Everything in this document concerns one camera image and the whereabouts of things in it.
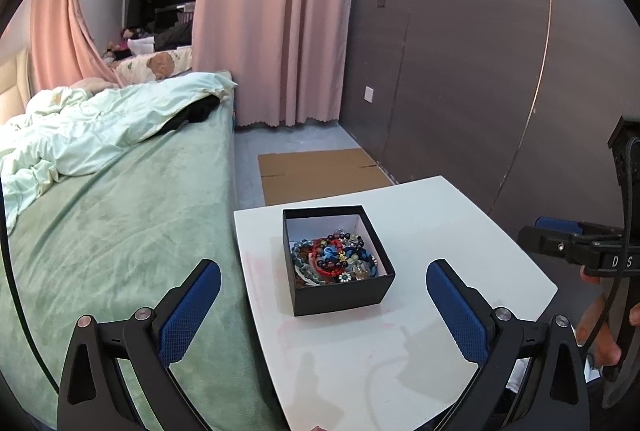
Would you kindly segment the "flattened brown cardboard sheet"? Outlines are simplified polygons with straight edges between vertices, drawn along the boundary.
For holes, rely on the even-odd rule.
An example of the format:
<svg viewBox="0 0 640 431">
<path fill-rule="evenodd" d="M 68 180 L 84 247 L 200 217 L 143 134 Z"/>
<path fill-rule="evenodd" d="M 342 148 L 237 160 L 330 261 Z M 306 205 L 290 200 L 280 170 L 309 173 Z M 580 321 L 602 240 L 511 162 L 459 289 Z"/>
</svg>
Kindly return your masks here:
<svg viewBox="0 0 640 431">
<path fill-rule="evenodd" d="M 260 154 L 258 164 L 266 206 L 393 184 L 361 148 Z"/>
</svg>

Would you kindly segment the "pale green crumpled duvet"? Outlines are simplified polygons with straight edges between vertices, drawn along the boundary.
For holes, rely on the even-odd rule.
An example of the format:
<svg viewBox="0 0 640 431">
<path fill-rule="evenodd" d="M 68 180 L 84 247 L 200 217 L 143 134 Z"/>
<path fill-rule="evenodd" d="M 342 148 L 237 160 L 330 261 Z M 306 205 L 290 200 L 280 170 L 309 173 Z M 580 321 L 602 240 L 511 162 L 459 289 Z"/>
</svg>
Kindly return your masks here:
<svg viewBox="0 0 640 431">
<path fill-rule="evenodd" d="M 6 229 L 63 177 L 100 171 L 186 107 L 211 97 L 222 102 L 235 87 L 228 72 L 191 72 L 96 94 L 71 86 L 36 94 L 1 127 Z"/>
</svg>

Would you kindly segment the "black garment under duvet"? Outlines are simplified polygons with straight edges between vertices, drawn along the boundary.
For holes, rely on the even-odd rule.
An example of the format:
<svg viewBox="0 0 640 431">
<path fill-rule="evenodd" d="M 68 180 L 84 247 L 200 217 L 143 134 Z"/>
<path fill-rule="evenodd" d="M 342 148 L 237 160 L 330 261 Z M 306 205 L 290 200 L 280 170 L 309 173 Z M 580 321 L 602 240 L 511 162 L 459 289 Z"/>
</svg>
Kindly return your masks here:
<svg viewBox="0 0 640 431">
<path fill-rule="evenodd" d="M 162 136 L 171 131 L 178 131 L 185 124 L 204 122 L 220 104 L 216 95 L 207 95 L 196 102 L 182 108 L 174 117 L 170 118 L 156 133 Z"/>
</svg>

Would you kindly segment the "green bed sheet mattress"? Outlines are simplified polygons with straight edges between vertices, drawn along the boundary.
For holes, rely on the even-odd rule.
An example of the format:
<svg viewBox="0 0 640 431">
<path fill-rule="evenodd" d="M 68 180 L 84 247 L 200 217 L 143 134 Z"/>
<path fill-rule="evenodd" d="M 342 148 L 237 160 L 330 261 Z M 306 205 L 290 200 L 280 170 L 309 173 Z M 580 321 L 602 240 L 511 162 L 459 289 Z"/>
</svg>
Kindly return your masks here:
<svg viewBox="0 0 640 431">
<path fill-rule="evenodd" d="M 54 185 L 17 220 L 10 248 L 18 297 L 1 297 L 1 370 L 21 405 L 56 419 L 81 315 L 118 321 L 152 307 L 201 259 L 220 293 L 172 372 L 215 430 L 274 430 L 264 364 L 234 241 L 232 107 L 156 136 L 100 172 Z"/>
</svg>

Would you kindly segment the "pink curtain left panel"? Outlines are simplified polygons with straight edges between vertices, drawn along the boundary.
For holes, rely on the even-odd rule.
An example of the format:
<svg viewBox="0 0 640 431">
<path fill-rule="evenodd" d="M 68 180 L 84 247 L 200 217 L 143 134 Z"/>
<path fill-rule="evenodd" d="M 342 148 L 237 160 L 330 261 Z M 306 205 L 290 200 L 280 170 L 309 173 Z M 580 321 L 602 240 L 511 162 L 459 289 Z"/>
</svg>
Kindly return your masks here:
<svg viewBox="0 0 640 431">
<path fill-rule="evenodd" d="M 119 86 L 93 43 L 80 0 L 32 0 L 30 54 L 38 91 L 90 78 Z"/>
</svg>

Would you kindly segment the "pile of mixed jewelry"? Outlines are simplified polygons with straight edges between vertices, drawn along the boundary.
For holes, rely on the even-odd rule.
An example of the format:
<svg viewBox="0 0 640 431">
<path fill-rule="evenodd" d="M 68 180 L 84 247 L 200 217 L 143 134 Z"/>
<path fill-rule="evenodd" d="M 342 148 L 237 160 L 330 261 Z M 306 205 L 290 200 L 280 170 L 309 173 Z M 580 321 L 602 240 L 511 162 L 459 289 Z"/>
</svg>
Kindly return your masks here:
<svg viewBox="0 0 640 431">
<path fill-rule="evenodd" d="M 337 231 L 326 237 L 301 239 L 292 243 L 290 251 L 299 288 L 366 281 L 381 272 L 380 260 L 359 234 Z"/>
</svg>

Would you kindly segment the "cartoon print pillow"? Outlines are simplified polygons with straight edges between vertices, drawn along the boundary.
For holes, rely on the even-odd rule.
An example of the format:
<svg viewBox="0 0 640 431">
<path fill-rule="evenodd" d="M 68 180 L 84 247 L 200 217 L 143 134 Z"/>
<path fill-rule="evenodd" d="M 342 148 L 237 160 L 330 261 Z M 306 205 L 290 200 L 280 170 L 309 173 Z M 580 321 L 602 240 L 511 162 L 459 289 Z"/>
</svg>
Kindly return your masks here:
<svg viewBox="0 0 640 431">
<path fill-rule="evenodd" d="M 115 62 L 114 73 L 124 85 L 141 84 L 179 76 L 192 70 L 192 47 L 162 50 Z"/>
</svg>

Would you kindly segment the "black square jewelry box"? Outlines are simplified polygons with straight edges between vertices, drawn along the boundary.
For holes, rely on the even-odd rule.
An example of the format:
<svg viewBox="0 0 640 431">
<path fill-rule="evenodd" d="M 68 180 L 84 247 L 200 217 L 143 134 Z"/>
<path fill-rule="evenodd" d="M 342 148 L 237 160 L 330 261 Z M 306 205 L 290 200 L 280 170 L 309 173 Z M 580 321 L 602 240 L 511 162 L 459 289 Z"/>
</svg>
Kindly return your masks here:
<svg viewBox="0 0 640 431">
<path fill-rule="evenodd" d="M 283 250 L 296 316 L 381 303 L 395 269 L 362 206 L 282 211 Z"/>
</svg>

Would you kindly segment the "pink curtain panel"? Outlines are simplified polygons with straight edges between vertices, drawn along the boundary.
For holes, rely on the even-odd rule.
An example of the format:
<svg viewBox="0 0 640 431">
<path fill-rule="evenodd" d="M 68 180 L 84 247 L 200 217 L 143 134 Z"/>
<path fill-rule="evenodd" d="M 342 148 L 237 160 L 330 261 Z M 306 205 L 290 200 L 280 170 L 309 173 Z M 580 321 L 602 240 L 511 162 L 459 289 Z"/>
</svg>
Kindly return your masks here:
<svg viewBox="0 0 640 431">
<path fill-rule="evenodd" d="M 227 70 L 245 126 L 340 115 L 352 0 L 196 0 L 193 68 Z"/>
<path fill-rule="evenodd" d="M 32 0 L 30 54 L 38 91 L 90 78 L 119 86 L 93 43 L 80 0 Z"/>
</svg>

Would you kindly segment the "white wall socket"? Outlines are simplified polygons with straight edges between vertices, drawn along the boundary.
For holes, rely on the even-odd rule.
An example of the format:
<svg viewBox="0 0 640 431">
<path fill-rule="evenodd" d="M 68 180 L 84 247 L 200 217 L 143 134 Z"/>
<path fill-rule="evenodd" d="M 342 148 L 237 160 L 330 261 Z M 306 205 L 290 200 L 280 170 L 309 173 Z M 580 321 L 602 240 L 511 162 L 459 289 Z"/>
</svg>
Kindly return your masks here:
<svg viewBox="0 0 640 431">
<path fill-rule="evenodd" d="M 372 104 L 373 102 L 373 97 L 374 97 L 374 90 L 372 87 L 370 86 L 366 86 L 364 88 L 364 93 L 363 93 L 363 99 L 368 102 L 369 104 Z"/>
</svg>

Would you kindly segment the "white square side table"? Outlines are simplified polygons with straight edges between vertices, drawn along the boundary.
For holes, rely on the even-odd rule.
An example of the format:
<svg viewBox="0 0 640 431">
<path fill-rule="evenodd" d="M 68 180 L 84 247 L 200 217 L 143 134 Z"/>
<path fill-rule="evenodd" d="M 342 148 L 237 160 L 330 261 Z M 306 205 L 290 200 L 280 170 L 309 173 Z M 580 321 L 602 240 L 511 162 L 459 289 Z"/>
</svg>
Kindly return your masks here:
<svg viewBox="0 0 640 431">
<path fill-rule="evenodd" d="M 369 215 L 396 277 L 373 307 L 297 317 L 282 208 L 239 210 L 236 241 L 257 334 L 294 430 L 413 430 L 449 406 L 475 366 L 465 361 L 427 294 L 427 265 L 444 259 L 495 307 L 533 321 L 555 284 L 446 178 L 334 198 Z"/>
</svg>

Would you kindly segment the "pink curtain right panel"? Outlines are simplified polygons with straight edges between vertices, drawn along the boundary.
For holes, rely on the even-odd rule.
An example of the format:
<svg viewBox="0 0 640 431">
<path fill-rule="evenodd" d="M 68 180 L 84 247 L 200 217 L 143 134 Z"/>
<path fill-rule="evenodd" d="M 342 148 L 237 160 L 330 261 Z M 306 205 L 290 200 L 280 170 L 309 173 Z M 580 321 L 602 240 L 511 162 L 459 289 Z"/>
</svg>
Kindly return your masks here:
<svg viewBox="0 0 640 431">
<path fill-rule="evenodd" d="M 245 126 L 340 115 L 352 0 L 196 0 L 193 68 L 227 70 Z"/>
</svg>

